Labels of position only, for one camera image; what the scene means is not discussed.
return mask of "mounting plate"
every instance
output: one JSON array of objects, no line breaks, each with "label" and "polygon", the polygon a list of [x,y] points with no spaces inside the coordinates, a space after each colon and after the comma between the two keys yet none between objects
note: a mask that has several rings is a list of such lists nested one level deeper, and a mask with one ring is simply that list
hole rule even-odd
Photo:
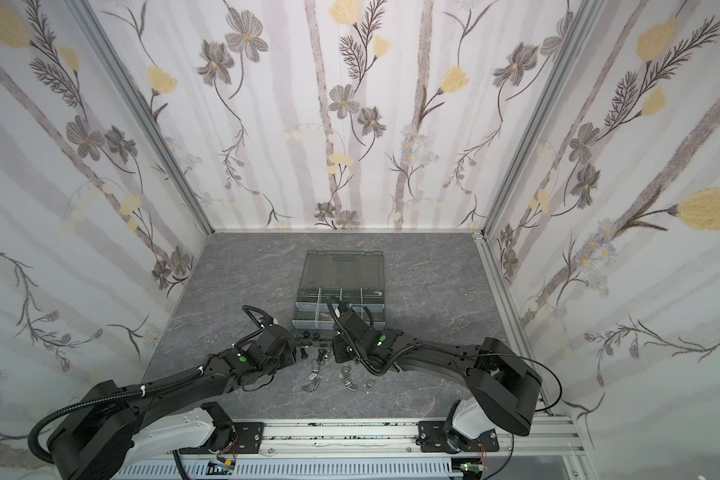
[{"label": "mounting plate", "polygon": [[[422,447],[422,453],[454,453],[448,445],[443,427],[445,422],[425,420],[418,423],[418,438],[416,443]],[[464,452],[480,452],[480,444],[483,444],[486,452],[498,452],[499,440],[496,437],[496,430],[483,432],[480,437],[470,440]]]},{"label": "mounting plate", "polygon": [[[240,437],[235,443],[235,454],[241,453],[259,453],[259,446],[262,444],[262,433],[264,432],[263,422],[235,422],[235,431]],[[230,432],[231,439],[234,439],[233,434]],[[182,455],[201,455],[207,454],[208,449],[203,447],[198,448],[181,448],[179,453]]]}]

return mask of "floral wallpaper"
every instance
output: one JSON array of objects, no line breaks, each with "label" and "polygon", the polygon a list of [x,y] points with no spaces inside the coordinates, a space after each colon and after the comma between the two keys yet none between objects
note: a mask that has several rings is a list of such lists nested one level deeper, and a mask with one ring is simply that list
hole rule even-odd
[{"label": "floral wallpaper", "polygon": [[482,227],[567,0],[94,0],[217,229]]},{"label": "floral wallpaper", "polygon": [[599,478],[720,478],[720,2],[607,2],[489,235]]},{"label": "floral wallpaper", "polygon": [[54,477],[32,425],[142,378],[202,249],[137,125],[63,3],[0,1],[0,478]]}]

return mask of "yellow flower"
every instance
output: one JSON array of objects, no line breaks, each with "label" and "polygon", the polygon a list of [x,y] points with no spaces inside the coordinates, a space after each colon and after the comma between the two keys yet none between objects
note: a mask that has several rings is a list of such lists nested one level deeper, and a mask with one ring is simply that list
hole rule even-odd
[{"label": "yellow flower", "polygon": [[351,167],[351,166],[353,166],[353,165],[355,164],[355,159],[354,159],[354,158],[350,157],[349,155],[343,154],[343,153],[341,153],[341,152],[337,152],[337,153],[331,154],[331,156],[328,157],[328,160],[329,160],[332,164],[336,164],[336,165],[338,165],[338,164],[344,164],[344,165],[346,165],[347,167]]},{"label": "yellow flower", "polygon": [[662,87],[657,87],[643,104],[643,110],[640,112],[643,115],[653,115],[662,111],[665,106],[666,97],[664,96],[664,90]]},{"label": "yellow flower", "polygon": [[141,197],[138,195],[126,195],[123,203],[120,204],[120,213],[122,215],[130,215],[135,209],[141,206]]},{"label": "yellow flower", "polygon": [[32,35],[21,15],[9,5],[0,2],[0,43],[12,48],[29,45]]},{"label": "yellow flower", "polygon": [[77,72],[80,68],[80,60],[77,58],[77,52],[74,48],[59,47],[59,55],[64,59],[67,67]]},{"label": "yellow flower", "polygon": [[383,57],[385,53],[389,52],[389,47],[392,43],[381,35],[376,35],[373,38],[373,54],[377,57]]},{"label": "yellow flower", "polygon": [[354,25],[360,19],[360,0],[336,0],[328,10],[337,24]]},{"label": "yellow flower", "polygon": [[176,84],[179,83],[179,81],[174,77],[171,77],[168,72],[165,72],[162,68],[154,65],[150,66],[147,77],[150,81],[152,89],[159,94],[171,93],[176,90]]},{"label": "yellow flower", "polygon": [[653,62],[669,46],[677,33],[678,18],[672,17],[664,23],[656,24],[637,39],[637,56],[644,62]]},{"label": "yellow flower", "polygon": [[528,205],[531,210],[536,210],[537,206],[541,206],[541,213],[548,214],[550,212],[550,194],[546,190],[539,190],[536,197],[530,201]]},{"label": "yellow flower", "polygon": [[76,222],[85,222],[85,212],[79,208],[73,208],[70,212],[70,218]]},{"label": "yellow flower", "polygon": [[701,190],[670,209],[695,230],[720,230],[720,187]]},{"label": "yellow flower", "polygon": [[461,90],[467,83],[469,83],[467,74],[460,67],[453,66],[445,72],[443,81],[440,83],[440,89],[447,94],[452,94]]}]

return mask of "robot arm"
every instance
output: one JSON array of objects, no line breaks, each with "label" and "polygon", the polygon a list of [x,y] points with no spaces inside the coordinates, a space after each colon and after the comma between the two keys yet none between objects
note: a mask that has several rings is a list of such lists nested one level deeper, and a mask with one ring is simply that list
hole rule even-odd
[{"label": "robot arm", "polygon": [[[41,420],[30,432],[30,450],[55,463],[64,480],[109,478],[125,463],[181,447],[220,450],[234,432],[234,424],[218,404],[171,414],[253,384],[262,376],[274,376],[296,362],[291,333],[262,310],[248,306],[244,310],[259,328],[232,348],[208,356],[200,367],[143,385],[118,388],[112,380],[96,385],[77,404]],[[262,314],[261,319],[256,320],[250,310]],[[454,449],[460,440],[476,438],[493,424],[528,435],[541,378],[513,358],[500,341],[486,338],[480,346],[423,341],[400,330],[378,332],[346,305],[340,304],[338,310],[337,362],[358,358],[379,376],[396,364],[403,371],[431,372],[470,389],[474,398],[454,406],[446,422],[453,429],[449,443]],[[62,416],[67,417],[48,438],[45,451],[38,436],[43,427]]]}]

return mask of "floor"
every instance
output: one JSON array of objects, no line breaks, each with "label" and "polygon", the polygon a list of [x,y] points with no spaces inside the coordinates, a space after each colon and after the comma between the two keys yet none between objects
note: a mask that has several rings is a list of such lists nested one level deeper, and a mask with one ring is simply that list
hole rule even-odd
[{"label": "floor", "polygon": [[[290,327],[307,250],[384,252],[387,322],[438,342],[481,343],[506,335],[470,234],[214,234],[155,353],[146,379],[159,379],[200,363],[251,330],[240,310],[258,306]],[[309,383],[309,360],[280,370],[256,392],[214,398],[232,418],[443,417],[454,401],[470,396],[462,386],[423,372],[372,377],[352,364],[356,392],[338,377],[332,358]],[[373,378],[370,389],[365,379]]]}]

